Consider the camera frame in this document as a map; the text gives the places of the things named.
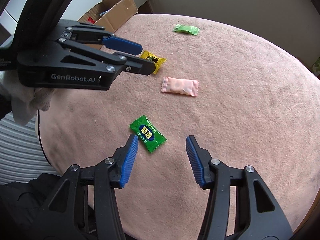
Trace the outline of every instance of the cardboard box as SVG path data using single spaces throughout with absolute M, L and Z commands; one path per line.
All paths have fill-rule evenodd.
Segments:
M 88 18 L 91 17 L 95 25 L 104 26 L 107 32 L 114 33 L 137 12 L 138 9 L 133 0 L 103 0 L 87 11 L 78 22 L 88 23 Z M 95 49 L 102 47 L 96 44 L 88 44 L 88 46 Z

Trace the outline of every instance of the yellow candy wrapper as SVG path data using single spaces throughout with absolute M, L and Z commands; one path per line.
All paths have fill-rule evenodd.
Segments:
M 146 50 L 142 53 L 140 58 L 144 58 L 144 59 L 150 60 L 155 63 L 156 70 L 153 72 L 154 74 L 156 74 L 158 72 L 160 66 L 163 64 L 163 62 L 165 62 L 167 60 L 166 58 L 157 57 L 156 55 L 154 55 L 151 52 L 146 51 Z

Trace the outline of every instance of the pink candy wrapper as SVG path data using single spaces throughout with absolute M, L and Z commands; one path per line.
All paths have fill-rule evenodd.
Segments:
M 196 97 L 198 95 L 198 86 L 198 80 L 164 77 L 161 92 L 179 93 Z

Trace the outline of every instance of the white wall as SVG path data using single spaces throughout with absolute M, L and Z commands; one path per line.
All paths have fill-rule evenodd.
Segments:
M 153 0 L 155 12 L 226 23 L 261 36 L 306 64 L 320 56 L 320 16 L 310 0 Z

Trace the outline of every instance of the black sleeve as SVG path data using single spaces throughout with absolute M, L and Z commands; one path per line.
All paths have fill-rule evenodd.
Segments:
M 3 96 L 0 95 L 0 120 L 11 111 L 11 102 L 7 101 Z

